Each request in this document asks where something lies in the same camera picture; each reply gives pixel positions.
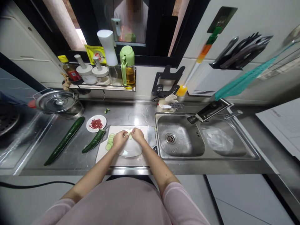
plate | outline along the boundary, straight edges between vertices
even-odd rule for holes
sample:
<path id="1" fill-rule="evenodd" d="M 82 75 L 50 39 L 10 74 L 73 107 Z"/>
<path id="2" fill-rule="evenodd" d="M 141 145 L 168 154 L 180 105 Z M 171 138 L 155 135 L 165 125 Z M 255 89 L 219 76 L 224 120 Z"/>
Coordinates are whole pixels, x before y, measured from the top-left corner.
<path id="1" fill-rule="evenodd" d="M 127 131 L 128 133 L 131 132 L 133 129 L 122 129 Z M 142 147 L 139 143 L 137 143 L 133 138 L 131 140 L 128 140 L 125 142 L 125 144 L 120 148 L 120 150 L 117 152 L 118 155 L 123 157 L 135 157 L 139 156 L 142 153 Z"/>
<path id="2" fill-rule="evenodd" d="M 102 116 L 102 115 L 95 115 L 95 116 L 91 117 L 91 118 L 87 121 L 87 130 L 88 130 L 89 132 L 92 132 L 92 133 L 96 133 L 96 132 L 99 131 L 99 128 L 93 129 L 93 128 L 90 127 L 91 122 L 92 122 L 92 120 L 94 120 L 94 119 L 100 119 L 100 120 L 101 120 L 101 123 L 102 123 L 102 125 L 103 125 L 102 129 L 106 126 L 106 118 L 105 118 L 104 116 Z"/>

stainless steel pot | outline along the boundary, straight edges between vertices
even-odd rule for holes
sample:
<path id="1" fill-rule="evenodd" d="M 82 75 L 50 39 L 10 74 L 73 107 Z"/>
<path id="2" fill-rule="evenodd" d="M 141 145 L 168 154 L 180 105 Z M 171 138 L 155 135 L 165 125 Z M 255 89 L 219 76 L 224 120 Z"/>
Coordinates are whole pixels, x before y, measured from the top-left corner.
<path id="1" fill-rule="evenodd" d="M 45 114 L 56 114 L 65 119 L 77 119 L 84 113 L 78 95 L 67 91 L 51 91 L 43 94 L 35 103 Z"/>

power cord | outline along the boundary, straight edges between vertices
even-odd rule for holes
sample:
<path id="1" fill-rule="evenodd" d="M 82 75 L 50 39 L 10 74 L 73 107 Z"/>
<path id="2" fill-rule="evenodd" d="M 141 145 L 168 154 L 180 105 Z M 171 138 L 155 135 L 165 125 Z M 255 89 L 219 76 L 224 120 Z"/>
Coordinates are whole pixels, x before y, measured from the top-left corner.
<path id="1" fill-rule="evenodd" d="M 41 186 L 45 186 L 48 184 L 53 184 L 53 183 L 66 183 L 66 184 L 71 184 L 71 185 L 75 185 L 72 182 L 68 182 L 68 181 L 51 181 L 48 183 L 42 183 L 42 184 L 37 184 L 37 185 L 30 185 L 30 186 L 20 186 L 20 185 L 14 185 L 14 184 L 9 184 L 9 183 L 5 183 L 5 182 L 0 182 L 0 187 L 5 187 L 5 188 L 13 188 L 13 189 L 28 189 L 28 188 L 37 188 L 37 187 L 41 187 Z"/>

red chili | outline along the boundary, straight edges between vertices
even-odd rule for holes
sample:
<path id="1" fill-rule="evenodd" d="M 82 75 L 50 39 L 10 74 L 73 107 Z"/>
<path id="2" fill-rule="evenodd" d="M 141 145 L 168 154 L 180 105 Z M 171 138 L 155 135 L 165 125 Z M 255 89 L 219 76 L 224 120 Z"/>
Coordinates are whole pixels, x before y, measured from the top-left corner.
<path id="1" fill-rule="evenodd" d="M 102 123 L 101 123 L 101 120 L 100 119 L 94 119 L 92 120 L 91 122 L 91 125 L 90 127 L 92 127 L 93 129 L 101 129 L 102 128 Z"/>

plastic bag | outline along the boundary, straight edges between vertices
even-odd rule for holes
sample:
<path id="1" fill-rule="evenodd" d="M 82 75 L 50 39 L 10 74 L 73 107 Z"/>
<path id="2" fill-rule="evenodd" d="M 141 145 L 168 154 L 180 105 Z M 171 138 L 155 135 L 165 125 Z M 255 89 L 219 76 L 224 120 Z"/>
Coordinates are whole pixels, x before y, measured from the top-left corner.
<path id="1" fill-rule="evenodd" d="M 231 151 L 233 139 L 220 128 L 212 126 L 202 126 L 202 132 L 206 137 L 209 146 L 215 151 Z"/>

